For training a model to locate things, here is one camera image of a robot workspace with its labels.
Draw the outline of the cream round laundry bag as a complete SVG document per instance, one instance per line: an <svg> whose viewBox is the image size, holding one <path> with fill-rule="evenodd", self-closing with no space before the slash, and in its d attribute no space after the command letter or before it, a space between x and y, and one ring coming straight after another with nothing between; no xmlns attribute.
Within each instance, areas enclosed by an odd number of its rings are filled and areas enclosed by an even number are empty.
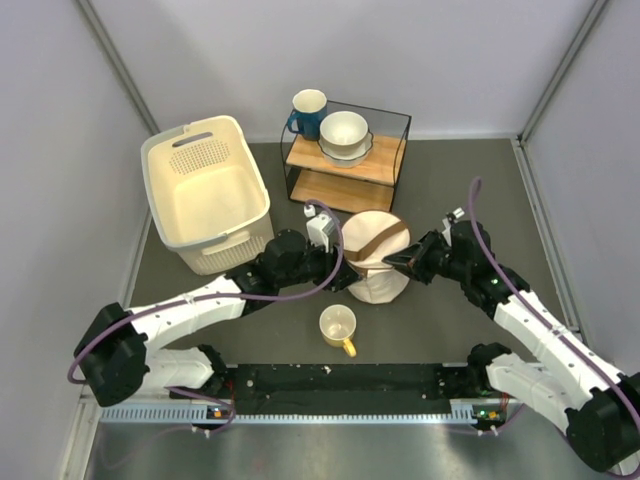
<svg viewBox="0 0 640 480"><path fill-rule="evenodd" d="M410 245L408 226L392 213L367 210L350 217L342 226L342 234L346 261L360 277L348 291L364 303L392 302L409 279L383 259Z"/></svg>

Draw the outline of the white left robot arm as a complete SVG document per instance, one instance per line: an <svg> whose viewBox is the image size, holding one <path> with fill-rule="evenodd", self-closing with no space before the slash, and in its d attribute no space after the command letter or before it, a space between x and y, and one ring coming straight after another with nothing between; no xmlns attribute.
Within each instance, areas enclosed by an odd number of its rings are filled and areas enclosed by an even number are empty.
<svg viewBox="0 0 640 480"><path fill-rule="evenodd" d="M315 245L298 231L283 230L255 259L199 289L147 307L103 307L76 346L70 369L82 372L102 407L117 405L144 386L216 396L226 387L227 374L214 350L198 346L179 352L169 344L283 302L284 288L313 283L316 291L338 292L359 278L339 245Z"/></svg>

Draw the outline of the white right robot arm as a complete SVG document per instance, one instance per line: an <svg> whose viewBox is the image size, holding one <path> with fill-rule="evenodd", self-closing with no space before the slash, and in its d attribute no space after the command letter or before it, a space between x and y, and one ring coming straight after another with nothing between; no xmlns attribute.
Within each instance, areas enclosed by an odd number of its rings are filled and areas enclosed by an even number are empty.
<svg viewBox="0 0 640 480"><path fill-rule="evenodd" d="M626 375L580 341L529 284L501 266L481 224L430 231L385 257L406 277L457 282L467 300L541 363L535 368L497 343L478 345L466 380L476 394L506 393L548 420L591 469L607 472L639 451L639 377Z"/></svg>

